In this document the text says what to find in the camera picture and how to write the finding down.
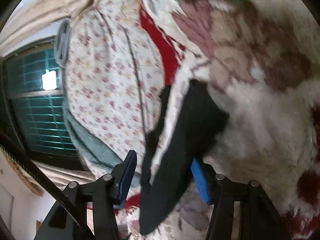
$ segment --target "window frame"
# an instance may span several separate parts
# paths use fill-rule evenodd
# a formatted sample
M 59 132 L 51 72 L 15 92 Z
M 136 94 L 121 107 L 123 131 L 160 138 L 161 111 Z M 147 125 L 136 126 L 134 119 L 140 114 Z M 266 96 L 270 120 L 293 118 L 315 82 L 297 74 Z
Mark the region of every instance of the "window frame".
M 16 98 L 47 96 L 47 95 L 66 95 L 66 87 L 65 87 L 65 81 L 64 81 L 65 69 L 61 67 L 58 70 L 59 85 L 60 85 L 59 89 L 41 90 L 41 91 L 13 94 L 13 93 L 9 93 L 8 87 L 7 87 L 8 86 L 7 66 L 11 61 L 17 60 L 22 57 L 26 57 L 38 51 L 51 49 L 53 48 L 53 44 L 54 44 L 54 36 L 32 42 L 10 53 L 8 56 L 4 58 L 2 62 L 0 62 L 0 82 L 1 82 L 2 96 L 4 99 L 4 107 L 7 112 L 8 119 L 12 127 L 13 133 L 17 139 L 17 142 L 19 143 L 20 148 L 22 148 L 27 153 L 29 158 L 31 158 L 34 161 L 45 163 L 51 166 L 56 166 L 56 167 L 65 168 L 69 170 L 83 171 L 84 168 L 80 162 L 79 156 L 78 158 L 63 157 L 63 156 L 58 156 L 50 153 L 42 153 L 42 152 L 36 152 L 36 151 L 30 150 L 28 148 L 27 143 L 25 142 L 24 135 L 18 125 L 18 120 L 12 105 L 12 99 L 16 99 Z

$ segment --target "beige curtain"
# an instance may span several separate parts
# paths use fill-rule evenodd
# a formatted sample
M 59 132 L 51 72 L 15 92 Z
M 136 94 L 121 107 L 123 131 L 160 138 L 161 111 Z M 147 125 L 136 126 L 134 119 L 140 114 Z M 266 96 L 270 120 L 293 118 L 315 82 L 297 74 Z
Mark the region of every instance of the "beige curtain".
M 85 184 L 95 181 L 95 176 L 89 171 L 71 171 L 34 162 L 38 168 L 60 189 L 64 189 L 72 181 Z M 38 184 L 25 171 L 22 173 L 34 184 Z
M 71 17 L 74 26 L 98 0 L 33 0 L 10 17 L 0 33 L 0 55 L 49 23 Z

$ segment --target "fabric pile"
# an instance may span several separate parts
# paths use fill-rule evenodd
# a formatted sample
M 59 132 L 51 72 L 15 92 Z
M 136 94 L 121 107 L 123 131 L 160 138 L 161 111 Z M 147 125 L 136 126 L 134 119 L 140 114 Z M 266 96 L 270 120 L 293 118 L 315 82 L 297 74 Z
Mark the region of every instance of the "fabric pile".
M 320 83 L 316 60 L 297 37 L 290 21 L 265 18 L 249 1 L 143 0 L 140 8 L 137 0 L 100 0 L 72 30 L 66 64 L 70 112 L 122 160 L 136 150 L 139 173 L 148 148 L 145 134 L 163 122 L 146 177 L 146 184 L 150 177 L 156 183 L 190 80 L 205 83 L 211 102 L 230 116 L 224 131 L 212 131 L 216 144 L 205 162 L 233 181 L 258 180 L 292 237 L 303 239 L 319 220 Z M 171 88 L 163 118 L 164 85 Z M 184 190 L 146 237 L 139 233 L 140 208 L 129 208 L 130 239 L 203 239 L 211 208 L 193 184 Z

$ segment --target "white wall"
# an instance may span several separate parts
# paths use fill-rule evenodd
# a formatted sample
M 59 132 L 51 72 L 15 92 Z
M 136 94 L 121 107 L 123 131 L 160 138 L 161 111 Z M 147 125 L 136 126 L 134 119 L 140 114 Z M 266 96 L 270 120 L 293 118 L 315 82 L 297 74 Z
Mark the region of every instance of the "white wall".
M 5 225 L 11 230 L 11 213 L 13 206 L 13 196 L 0 184 L 0 215 Z
M 36 235 L 36 221 L 42 222 L 44 220 L 55 200 L 46 191 L 42 197 L 33 194 L 12 170 L 1 151 L 0 185 L 13 196 L 12 235 L 16 240 L 33 240 Z

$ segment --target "metal bolt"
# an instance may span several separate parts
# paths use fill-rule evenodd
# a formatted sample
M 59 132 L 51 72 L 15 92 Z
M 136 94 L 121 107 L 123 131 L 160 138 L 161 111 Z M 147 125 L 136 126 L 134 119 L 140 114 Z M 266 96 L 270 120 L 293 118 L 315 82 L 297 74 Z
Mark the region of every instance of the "metal bolt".
M 112 179 L 112 175 L 111 174 L 106 174 L 103 176 L 103 179 L 108 181 L 108 180 L 111 180 Z
M 74 188 L 75 186 L 77 186 L 75 181 L 69 183 L 69 188 Z
M 257 182 L 256 180 L 252 180 L 252 181 L 250 182 L 250 184 L 251 184 L 251 186 L 253 186 L 253 187 L 257 187 L 257 186 L 260 185 L 259 182 Z
M 220 174 L 220 173 L 218 173 L 218 174 L 216 174 L 216 179 L 217 180 L 224 180 L 224 175 L 222 175 L 222 174 Z

